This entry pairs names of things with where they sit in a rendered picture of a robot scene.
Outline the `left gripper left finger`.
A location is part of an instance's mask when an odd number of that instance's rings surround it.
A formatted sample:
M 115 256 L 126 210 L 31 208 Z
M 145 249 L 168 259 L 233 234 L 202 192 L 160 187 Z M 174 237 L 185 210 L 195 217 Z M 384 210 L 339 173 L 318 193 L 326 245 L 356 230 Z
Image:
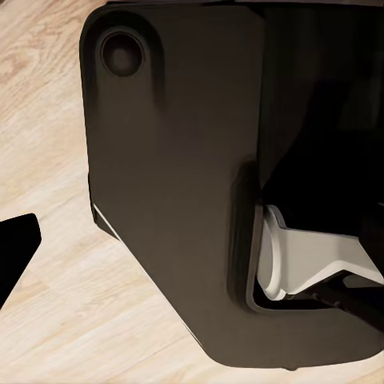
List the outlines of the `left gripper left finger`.
M 34 212 L 0 222 L 0 309 L 41 242 Z

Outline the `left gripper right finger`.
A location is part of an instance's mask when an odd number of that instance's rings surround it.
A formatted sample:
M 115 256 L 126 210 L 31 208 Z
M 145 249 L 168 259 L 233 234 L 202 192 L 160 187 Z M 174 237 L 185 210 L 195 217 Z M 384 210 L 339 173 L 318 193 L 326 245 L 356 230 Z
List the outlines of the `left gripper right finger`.
M 366 213 L 358 240 L 384 277 L 384 215 Z

